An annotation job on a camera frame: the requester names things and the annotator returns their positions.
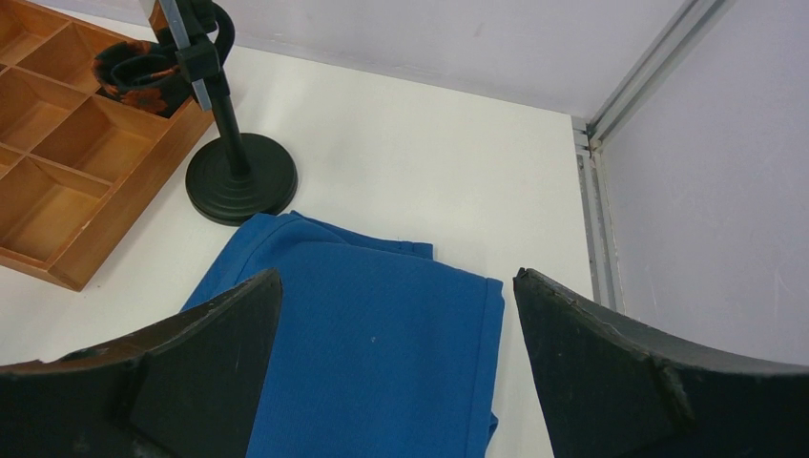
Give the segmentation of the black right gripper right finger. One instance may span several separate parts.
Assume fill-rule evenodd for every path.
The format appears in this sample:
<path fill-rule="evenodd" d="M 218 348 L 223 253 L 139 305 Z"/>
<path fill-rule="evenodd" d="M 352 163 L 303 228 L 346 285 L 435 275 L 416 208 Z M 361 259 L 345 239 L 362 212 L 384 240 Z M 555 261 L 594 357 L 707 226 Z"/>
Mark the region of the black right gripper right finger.
<path fill-rule="evenodd" d="M 804 457 L 808 369 L 714 349 L 540 272 L 513 280 L 557 457 Z"/>

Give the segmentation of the black phone stand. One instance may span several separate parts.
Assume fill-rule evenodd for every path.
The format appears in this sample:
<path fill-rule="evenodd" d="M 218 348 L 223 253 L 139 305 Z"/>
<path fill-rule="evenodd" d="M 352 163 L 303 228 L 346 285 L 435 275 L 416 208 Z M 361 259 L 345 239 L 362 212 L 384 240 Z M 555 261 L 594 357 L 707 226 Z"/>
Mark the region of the black phone stand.
<path fill-rule="evenodd" d="M 276 140 L 240 130 L 224 65 L 236 28 L 214 2 L 217 30 L 210 39 L 220 70 L 207 80 L 218 138 L 201 147 L 187 167 L 185 187 L 195 209 L 207 219 L 239 226 L 256 214 L 277 215 L 293 200 L 299 174 L 290 153 Z"/>

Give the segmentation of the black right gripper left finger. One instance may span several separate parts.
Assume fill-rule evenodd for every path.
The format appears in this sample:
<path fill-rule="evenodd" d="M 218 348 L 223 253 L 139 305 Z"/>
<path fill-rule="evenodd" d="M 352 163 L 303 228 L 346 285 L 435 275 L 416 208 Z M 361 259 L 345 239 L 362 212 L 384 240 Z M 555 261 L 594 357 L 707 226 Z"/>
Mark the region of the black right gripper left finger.
<path fill-rule="evenodd" d="M 1 369 L 5 457 L 242 457 L 282 284 L 265 270 L 123 337 Z"/>

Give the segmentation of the blue cloth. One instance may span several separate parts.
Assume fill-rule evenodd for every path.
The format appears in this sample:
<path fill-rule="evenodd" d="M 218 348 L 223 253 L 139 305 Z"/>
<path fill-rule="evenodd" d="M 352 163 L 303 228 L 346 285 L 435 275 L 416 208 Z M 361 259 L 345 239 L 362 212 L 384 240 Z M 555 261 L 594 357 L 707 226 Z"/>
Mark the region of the blue cloth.
<path fill-rule="evenodd" d="M 292 212 L 243 223 L 186 302 L 276 269 L 280 323 L 251 457 L 482 457 L 503 284 L 425 242 L 374 239 Z"/>

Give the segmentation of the black phone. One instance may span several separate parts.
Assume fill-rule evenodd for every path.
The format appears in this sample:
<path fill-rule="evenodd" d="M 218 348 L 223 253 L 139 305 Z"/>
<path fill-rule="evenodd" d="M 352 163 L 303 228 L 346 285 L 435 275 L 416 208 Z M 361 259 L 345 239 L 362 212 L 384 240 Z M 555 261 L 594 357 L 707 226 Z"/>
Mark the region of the black phone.
<path fill-rule="evenodd" d="M 212 109 L 207 80 L 220 70 L 218 52 L 209 34 L 217 30 L 214 2 L 208 0 L 140 0 L 159 43 L 173 46 L 183 78 L 203 111 Z"/>

